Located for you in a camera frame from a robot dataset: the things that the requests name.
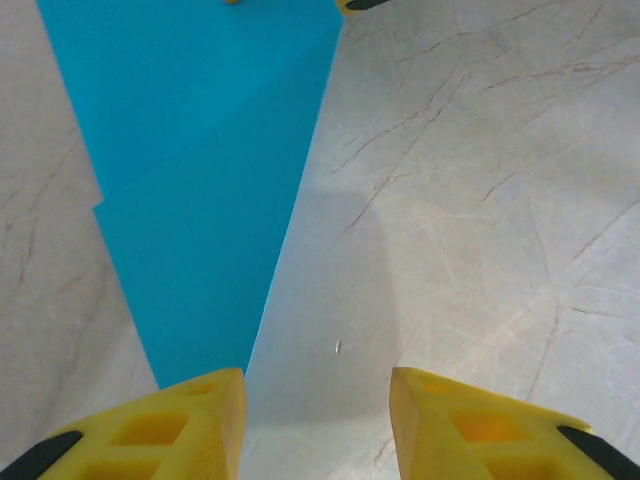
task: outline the blue sheet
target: blue sheet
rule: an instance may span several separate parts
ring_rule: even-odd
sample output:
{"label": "blue sheet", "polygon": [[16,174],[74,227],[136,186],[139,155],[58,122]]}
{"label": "blue sheet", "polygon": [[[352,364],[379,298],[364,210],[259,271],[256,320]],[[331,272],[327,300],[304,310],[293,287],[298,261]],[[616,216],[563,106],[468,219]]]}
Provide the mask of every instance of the blue sheet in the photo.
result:
{"label": "blue sheet", "polygon": [[159,386],[246,369],[331,70],[337,8],[39,4]]}
{"label": "blue sheet", "polygon": [[341,21],[333,0],[38,4],[106,198],[206,134]]}

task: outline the white marble surface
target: white marble surface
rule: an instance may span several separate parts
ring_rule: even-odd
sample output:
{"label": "white marble surface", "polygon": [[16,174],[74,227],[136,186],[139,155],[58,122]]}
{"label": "white marble surface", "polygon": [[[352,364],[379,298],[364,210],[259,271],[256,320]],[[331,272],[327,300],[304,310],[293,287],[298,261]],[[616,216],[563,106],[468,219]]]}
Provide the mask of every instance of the white marble surface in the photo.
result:
{"label": "white marble surface", "polygon": [[[392,366],[640,461],[640,4],[349,19],[248,382],[242,479],[398,479]],[[32,0],[0,2],[0,459],[155,388]]]}

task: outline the yellow object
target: yellow object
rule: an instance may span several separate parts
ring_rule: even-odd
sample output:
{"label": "yellow object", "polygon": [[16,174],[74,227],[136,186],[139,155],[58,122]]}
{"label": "yellow object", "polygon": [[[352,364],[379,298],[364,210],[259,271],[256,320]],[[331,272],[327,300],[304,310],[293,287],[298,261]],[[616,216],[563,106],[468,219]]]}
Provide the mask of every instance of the yellow object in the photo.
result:
{"label": "yellow object", "polygon": [[350,10],[347,8],[347,4],[350,1],[351,0],[336,0],[336,5],[338,6],[338,10],[340,10],[340,13],[342,13],[343,15],[352,15],[354,13],[353,10]]}
{"label": "yellow object", "polygon": [[606,480],[558,430],[576,418],[413,368],[391,379],[402,480]]}
{"label": "yellow object", "polygon": [[39,480],[235,480],[244,376],[220,370],[66,426],[83,437]]}

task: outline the rectangular cutout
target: rectangular cutout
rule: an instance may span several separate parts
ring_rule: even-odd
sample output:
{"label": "rectangular cutout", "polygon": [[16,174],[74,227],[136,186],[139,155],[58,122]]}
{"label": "rectangular cutout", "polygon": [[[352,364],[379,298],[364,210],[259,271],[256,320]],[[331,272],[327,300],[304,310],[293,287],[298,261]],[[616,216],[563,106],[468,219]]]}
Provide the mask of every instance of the rectangular cutout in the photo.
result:
{"label": "rectangular cutout", "polygon": [[94,463],[81,480],[151,480],[159,466],[160,460]]}
{"label": "rectangular cutout", "polygon": [[188,420],[186,413],[140,415],[127,422],[111,445],[171,445]]}
{"label": "rectangular cutout", "polygon": [[469,443],[517,442],[529,435],[511,415],[495,411],[453,411],[449,419]]}

